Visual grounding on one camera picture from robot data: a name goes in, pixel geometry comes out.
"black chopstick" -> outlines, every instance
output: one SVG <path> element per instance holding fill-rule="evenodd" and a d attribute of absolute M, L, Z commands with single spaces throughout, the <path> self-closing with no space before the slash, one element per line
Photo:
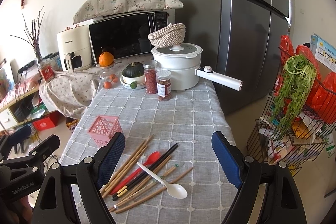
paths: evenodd
<path fill-rule="evenodd" d="M 159 164 L 161 164 L 175 149 L 177 148 L 177 143 L 175 143 L 171 148 L 169 148 L 155 163 L 148 167 L 149 170 L 153 171 Z M 132 189 L 135 185 L 141 182 L 148 174 L 142 171 L 140 175 L 130 181 L 126 186 L 122 187 L 119 191 L 112 195 L 113 201 L 116 201 L 123 194 Z"/>

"jar label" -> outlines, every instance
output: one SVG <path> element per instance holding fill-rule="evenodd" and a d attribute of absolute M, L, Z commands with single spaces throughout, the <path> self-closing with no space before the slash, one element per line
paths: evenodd
<path fill-rule="evenodd" d="M 43 67 L 41 73 L 45 81 L 48 81 L 50 78 L 54 76 L 54 72 L 50 65 Z"/>
<path fill-rule="evenodd" d="M 157 84 L 157 94 L 161 97 L 166 97 L 171 93 L 171 83 L 167 85 Z"/>

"red spoon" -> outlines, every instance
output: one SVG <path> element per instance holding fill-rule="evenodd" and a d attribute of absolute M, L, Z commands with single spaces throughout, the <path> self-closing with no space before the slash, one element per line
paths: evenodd
<path fill-rule="evenodd" d="M 145 161 L 144 165 L 145 166 L 146 165 L 151 165 L 151 164 L 155 163 L 159 158 L 160 158 L 160 152 L 155 151 L 155 152 L 153 152 L 152 154 L 149 155 L 149 157 Z M 113 195 L 114 193 L 119 191 L 121 188 L 123 188 L 127 183 L 129 183 L 133 178 L 135 178 L 141 171 L 142 171 L 141 168 L 138 168 L 137 170 L 135 170 L 127 178 L 125 178 L 123 181 L 121 181 L 116 187 L 114 187 L 111 190 L 110 195 Z"/>

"white plastic spoon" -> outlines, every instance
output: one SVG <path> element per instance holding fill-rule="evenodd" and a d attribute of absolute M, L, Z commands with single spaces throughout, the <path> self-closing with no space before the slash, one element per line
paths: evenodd
<path fill-rule="evenodd" d="M 147 174 L 161 182 L 163 186 L 166 186 L 168 194 L 170 194 L 173 198 L 186 198 L 188 196 L 188 193 L 186 189 L 184 189 L 183 186 L 174 183 L 170 184 L 167 181 L 161 179 L 158 175 L 154 174 L 151 170 L 143 166 L 141 163 L 137 162 L 137 165 L 139 165 Z"/>

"pot lid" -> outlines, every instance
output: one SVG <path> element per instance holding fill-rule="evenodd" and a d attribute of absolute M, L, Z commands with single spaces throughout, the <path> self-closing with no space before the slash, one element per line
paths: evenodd
<path fill-rule="evenodd" d="M 186 57 L 200 54 L 203 49 L 197 45 L 190 43 L 182 43 L 180 45 L 174 45 L 164 48 L 153 48 L 152 53 L 160 56 L 169 56 L 169 57 Z"/>

